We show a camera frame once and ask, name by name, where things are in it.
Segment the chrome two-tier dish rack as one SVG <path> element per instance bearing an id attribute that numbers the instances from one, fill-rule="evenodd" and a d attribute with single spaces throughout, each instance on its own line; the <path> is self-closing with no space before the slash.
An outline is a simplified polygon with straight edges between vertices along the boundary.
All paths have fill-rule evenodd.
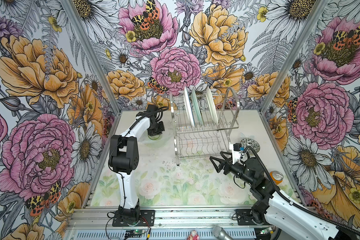
<path id="1" fill-rule="evenodd" d="M 230 144 L 232 144 L 230 135 L 233 130 L 239 127 L 240 101 L 236 92 L 231 87 L 225 93 L 212 92 L 219 119 L 218 125 L 212 120 L 206 91 L 201 94 L 196 93 L 204 122 L 203 125 L 200 125 L 198 122 L 192 102 L 192 92 L 188 91 L 188 93 L 195 121 L 194 128 L 191 127 L 186 113 L 184 92 L 179 96 L 170 96 L 177 165 L 182 160 L 215 157 L 221 151 L 230 151 Z"/>

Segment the pink black patterned bowl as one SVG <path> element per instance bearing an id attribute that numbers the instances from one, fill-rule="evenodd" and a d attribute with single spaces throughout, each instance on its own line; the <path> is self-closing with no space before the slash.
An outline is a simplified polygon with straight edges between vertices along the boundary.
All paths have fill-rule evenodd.
<path id="1" fill-rule="evenodd" d="M 250 146 L 254 149 L 256 153 L 258 153 L 261 149 L 260 144 L 251 138 L 243 138 L 240 143 L 244 149 Z"/>

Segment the green tinted glass cup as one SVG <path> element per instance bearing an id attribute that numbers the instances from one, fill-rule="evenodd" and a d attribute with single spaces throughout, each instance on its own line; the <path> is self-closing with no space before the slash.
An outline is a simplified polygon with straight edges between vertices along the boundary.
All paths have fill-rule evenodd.
<path id="1" fill-rule="evenodd" d="M 161 135 L 155 135 L 155 136 L 148 136 L 148 138 L 152 141 L 156 141 L 161 137 Z"/>

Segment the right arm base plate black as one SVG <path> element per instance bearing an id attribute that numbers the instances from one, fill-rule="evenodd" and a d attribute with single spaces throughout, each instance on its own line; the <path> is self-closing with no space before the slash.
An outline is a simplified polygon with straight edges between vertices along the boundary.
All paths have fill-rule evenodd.
<path id="1" fill-rule="evenodd" d="M 265 222 L 261 219 L 256 220 L 252 214 L 251 209 L 236 209 L 235 215 L 236 221 L 239 226 L 250 226 L 250 225 L 264 225 Z"/>

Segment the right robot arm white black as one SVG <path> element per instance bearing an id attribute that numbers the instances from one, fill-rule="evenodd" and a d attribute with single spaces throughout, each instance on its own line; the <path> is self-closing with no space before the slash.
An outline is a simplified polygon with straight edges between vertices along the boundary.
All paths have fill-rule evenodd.
<path id="1" fill-rule="evenodd" d="M 250 186 L 257 200 L 251 210 L 254 223 L 273 225 L 296 240 L 358 238 L 355 230 L 320 217 L 282 192 L 258 155 L 234 163 L 231 153 L 221 152 L 220 158 L 210 157 L 210 161 L 218 173 L 233 174 Z"/>

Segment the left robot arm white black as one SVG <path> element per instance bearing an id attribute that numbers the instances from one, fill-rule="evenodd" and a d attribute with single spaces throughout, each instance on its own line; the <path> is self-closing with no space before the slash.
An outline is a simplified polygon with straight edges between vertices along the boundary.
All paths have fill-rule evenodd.
<path id="1" fill-rule="evenodd" d="M 166 106 L 149 105 L 145 111 L 137 113 L 134 122 L 127 130 L 111 137 L 108 167 L 117 174 L 121 184 L 121 202 L 113 216 L 114 227 L 152 225 L 144 221 L 135 187 L 134 171 L 140 161 L 138 141 L 144 133 L 149 137 L 159 137 L 165 131 L 161 119 L 163 112 L 168 109 Z"/>

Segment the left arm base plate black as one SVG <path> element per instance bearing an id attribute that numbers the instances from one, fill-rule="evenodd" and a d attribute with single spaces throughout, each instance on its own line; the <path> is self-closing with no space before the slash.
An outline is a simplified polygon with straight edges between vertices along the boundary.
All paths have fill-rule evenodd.
<path id="1" fill-rule="evenodd" d="M 113 217 L 113 227 L 153 227 L 155 224 L 155 210 L 117 210 Z"/>

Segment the cream white plate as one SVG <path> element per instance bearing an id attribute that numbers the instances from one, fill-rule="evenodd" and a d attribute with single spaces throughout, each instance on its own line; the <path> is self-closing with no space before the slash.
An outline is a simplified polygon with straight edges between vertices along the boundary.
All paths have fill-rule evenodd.
<path id="1" fill-rule="evenodd" d="M 206 98 L 207 98 L 207 102 L 209 105 L 209 110 L 210 110 L 212 120 L 216 125 L 218 125 L 219 119 L 218 119 L 217 112 L 216 112 L 216 106 L 214 104 L 212 92 L 209 88 L 206 89 Z"/>

